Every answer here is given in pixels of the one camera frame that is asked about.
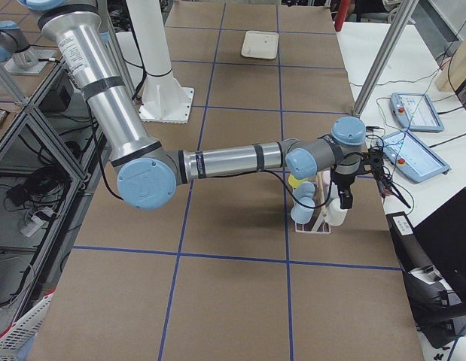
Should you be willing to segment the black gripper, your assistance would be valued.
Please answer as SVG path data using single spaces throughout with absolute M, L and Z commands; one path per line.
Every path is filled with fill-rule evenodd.
M 355 178 L 360 175 L 371 174 L 376 181 L 380 194 L 385 193 L 385 186 L 382 180 L 383 159 L 382 151 L 379 148 L 370 148 L 367 152 L 353 152 L 345 156 L 343 161 L 332 173 L 332 180 L 337 185 L 340 196 L 340 208 L 343 210 L 352 209 L 353 195 L 351 185 Z

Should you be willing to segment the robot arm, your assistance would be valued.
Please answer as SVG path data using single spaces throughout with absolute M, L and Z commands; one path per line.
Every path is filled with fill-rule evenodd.
M 353 204 L 355 178 L 371 174 L 381 190 L 388 185 L 382 151 L 363 151 L 366 127 L 357 117 L 341 117 L 329 134 L 314 141 L 286 139 L 266 144 L 189 152 L 166 150 L 149 135 L 123 78 L 105 49 L 95 1 L 26 1 L 42 34 L 59 48 L 85 103 L 111 144 L 122 200 L 144 210 L 162 207 L 176 188 L 195 179 L 235 177 L 286 167 L 298 179 L 329 170 L 340 205 Z

